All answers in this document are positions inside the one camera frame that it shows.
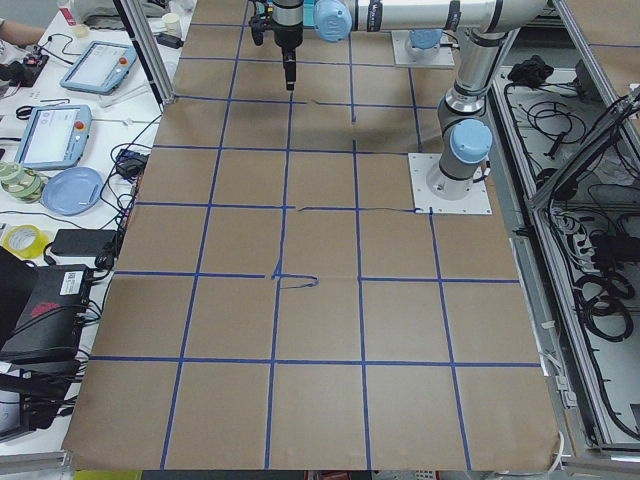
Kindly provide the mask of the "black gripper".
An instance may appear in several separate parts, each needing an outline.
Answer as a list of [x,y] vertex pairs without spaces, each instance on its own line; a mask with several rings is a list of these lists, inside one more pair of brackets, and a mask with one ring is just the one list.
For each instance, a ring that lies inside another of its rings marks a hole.
[[294,91],[297,81],[295,49],[303,41],[304,7],[301,0],[252,1],[254,14],[249,20],[256,46],[264,42],[264,33],[272,31],[282,50],[282,65],[287,91]]

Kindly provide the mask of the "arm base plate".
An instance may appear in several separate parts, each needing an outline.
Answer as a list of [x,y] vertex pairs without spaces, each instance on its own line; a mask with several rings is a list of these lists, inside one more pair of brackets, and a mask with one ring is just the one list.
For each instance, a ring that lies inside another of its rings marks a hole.
[[443,30],[396,30],[391,35],[396,66],[446,70],[454,68],[452,47]]
[[467,180],[453,180],[440,169],[440,154],[409,153],[414,210],[420,214],[491,215],[485,178],[477,168]]

